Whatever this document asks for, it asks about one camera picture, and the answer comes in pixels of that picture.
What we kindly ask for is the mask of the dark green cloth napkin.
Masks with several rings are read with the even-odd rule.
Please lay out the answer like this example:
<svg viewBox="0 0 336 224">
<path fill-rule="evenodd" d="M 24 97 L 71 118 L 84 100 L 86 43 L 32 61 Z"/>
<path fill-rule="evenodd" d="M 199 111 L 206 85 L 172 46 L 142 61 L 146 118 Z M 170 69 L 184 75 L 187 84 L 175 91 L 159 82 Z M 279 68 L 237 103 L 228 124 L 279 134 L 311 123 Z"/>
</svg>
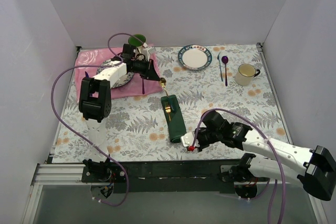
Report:
<svg viewBox="0 0 336 224">
<path fill-rule="evenodd" d="M 167 96 L 161 97 L 161 104 L 164 112 L 164 116 L 167 122 L 168 126 L 168 132 L 169 132 L 169 140 L 171 143 L 180 143 L 181 142 L 181 136 L 186 134 L 186 126 L 184 123 L 184 119 L 182 116 L 182 111 L 178 102 L 178 99 L 176 95 L 170 95 L 169 96 L 174 104 L 175 111 L 171 111 L 171 121 L 169 122 L 168 115 L 165 112 L 164 104 L 167 101 Z"/>
</svg>

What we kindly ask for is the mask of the gold spoon teal handle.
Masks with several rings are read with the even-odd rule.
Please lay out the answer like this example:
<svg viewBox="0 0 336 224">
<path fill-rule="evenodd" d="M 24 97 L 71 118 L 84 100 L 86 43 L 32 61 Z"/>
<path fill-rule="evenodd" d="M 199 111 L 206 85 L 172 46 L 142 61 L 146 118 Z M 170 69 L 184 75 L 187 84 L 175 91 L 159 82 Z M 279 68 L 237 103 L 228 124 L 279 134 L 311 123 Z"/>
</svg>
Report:
<svg viewBox="0 0 336 224">
<path fill-rule="evenodd" d="M 169 103 L 169 105 L 171 107 L 171 110 L 174 112 L 175 111 L 175 107 L 174 107 L 172 99 L 169 97 L 169 94 L 167 92 L 167 89 L 166 89 L 166 79 L 165 78 L 163 78 L 163 77 L 160 78 L 160 85 L 163 88 L 163 90 L 165 91 L 165 94 L 167 96 L 168 103 Z"/>
</svg>

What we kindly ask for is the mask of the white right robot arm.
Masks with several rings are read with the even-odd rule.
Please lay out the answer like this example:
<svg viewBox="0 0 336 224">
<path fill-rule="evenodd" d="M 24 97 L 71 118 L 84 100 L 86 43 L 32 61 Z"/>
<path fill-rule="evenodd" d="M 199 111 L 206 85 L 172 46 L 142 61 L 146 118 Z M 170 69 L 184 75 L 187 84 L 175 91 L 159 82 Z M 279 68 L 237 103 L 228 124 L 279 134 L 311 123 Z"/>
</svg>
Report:
<svg viewBox="0 0 336 224">
<path fill-rule="evenodd" d="M 221 142 L 228 147 L 260 154 L 264 162 L 254 158 L 238 166 L 238 176 L 248 181 L 260 171 L 262 177 L 284 179 L 303 186 L 304 190 L 324 201 L 329 201 L 335 189 L 335 160 L 322 146 L 315 149 L 294 146 L 274 138 L 264 138 L 252 123 L 229 123 L 215 110 L 205 112 L 194 135 L 194 146 L 202 150 Z"/>
</svg>

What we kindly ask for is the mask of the gold fork teal handle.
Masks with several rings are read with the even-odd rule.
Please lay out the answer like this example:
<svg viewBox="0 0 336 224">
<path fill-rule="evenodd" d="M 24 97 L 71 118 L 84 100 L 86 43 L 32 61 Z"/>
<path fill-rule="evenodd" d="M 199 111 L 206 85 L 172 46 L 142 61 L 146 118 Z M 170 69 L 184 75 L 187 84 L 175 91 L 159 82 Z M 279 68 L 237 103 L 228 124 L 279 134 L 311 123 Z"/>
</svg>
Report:
<svg viewBox="0 0 336 224">
<path fill-rule="evenodd" d="M 165 112 L 166 114 L 168 115 L 168 119 L 169 119 L 169 122 L 171 121 L 171 106 L 170 106 L 170 103 L 169 102 L 165 102 L 164 104 L 164 109 L 165 109 Z"/>
</svg>

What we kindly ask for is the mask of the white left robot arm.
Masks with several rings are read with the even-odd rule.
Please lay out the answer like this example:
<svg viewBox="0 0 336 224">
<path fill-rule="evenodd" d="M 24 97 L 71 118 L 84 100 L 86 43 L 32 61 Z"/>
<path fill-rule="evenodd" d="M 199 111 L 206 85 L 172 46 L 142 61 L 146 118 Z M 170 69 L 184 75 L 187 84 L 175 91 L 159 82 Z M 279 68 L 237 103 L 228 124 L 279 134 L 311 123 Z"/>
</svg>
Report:
<svg viewBox="0 0 336 224">
<path fill-rule="evenodd" d="M 143 45 L 140 51 L 125 44 L 118 57 L 111 59 L 102 71 L 93 77 L 84 77 L 81 82 L 79 111 L 86 120 L 88 139 L 92 148 L 83 163 L 88 172 L 98 181 L 108 181 L 113 172 L 106 142 L 106 120 L 111 112 L 111 87 L 128 73 L 137 73 L 144 80 L 159 81 L 151 55 L 153 47 Z"/>
</svg>

